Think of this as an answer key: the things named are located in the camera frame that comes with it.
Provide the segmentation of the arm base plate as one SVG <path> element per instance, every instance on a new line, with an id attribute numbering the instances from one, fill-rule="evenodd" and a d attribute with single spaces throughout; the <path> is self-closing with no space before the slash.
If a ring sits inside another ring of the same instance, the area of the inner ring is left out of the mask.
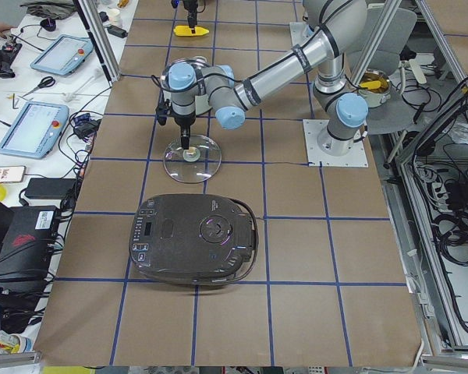
<path id="1" fill-rule="evenodd" d="M 307 23 L 304 22 L 291 22 L 289 24 L 289 32 L 291 37 L 292 46 L 290 51 L 298 44 L 302 49 L 308 49 L 312 42 L 312 36 L 315 35 L 315 31 L 312 30 Z"/>
<path id="2" fill-rule="evenodd" d="M 363 138 L 357 130 L 352 139 L 337 140 L 328 133 L 328 120 L 303 120 L 307 163 L 315 167 L 367 168 Z"/>

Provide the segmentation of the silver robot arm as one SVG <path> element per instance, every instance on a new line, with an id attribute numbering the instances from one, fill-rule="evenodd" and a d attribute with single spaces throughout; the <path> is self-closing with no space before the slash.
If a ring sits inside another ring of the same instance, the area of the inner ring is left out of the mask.
<path id="1" fill-rule="evenodd" d="M 324 67 L 338 62 L 363 31 L 367 20 L 365 1 L 305 1 L 308 37 L 294 44 L 280 59 L 237 81 L 227 65 L 209 65 L 194 58 L 170 64 L 159 77 L 162 99 L 155 114 L 160 125 L 173 118 L 180 127 L 183 148 L 190 145 L 190 128 L 196 121 L 196 99 L 205 96 L 218 123 L 224 129 L 237 129 L 245 114 L 284 86 L 319 69 L 321 82 L 341 84 L 343 74 L 330 77 Z"/>

